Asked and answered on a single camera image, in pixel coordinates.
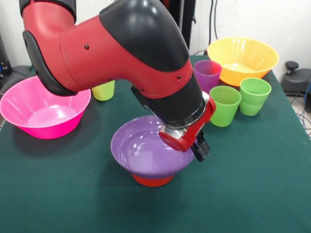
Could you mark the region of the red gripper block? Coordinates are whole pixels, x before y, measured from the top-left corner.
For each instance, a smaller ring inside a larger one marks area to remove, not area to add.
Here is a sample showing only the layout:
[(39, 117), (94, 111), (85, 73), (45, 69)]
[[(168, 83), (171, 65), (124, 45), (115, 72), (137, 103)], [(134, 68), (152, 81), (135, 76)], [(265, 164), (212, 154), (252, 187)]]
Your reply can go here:
[(203, 96), (203, 98), (206, 104), (205, 111), (196, 122), (182, 129), (170, 129), (163, 126), (159, 132), (162, 141), (174, 150), (185, 152), (191, 148), (199, 162), (204, 161), (210, 151), (201, 130), (210, 121), (216, 110), (216, 104), (211, 96)]

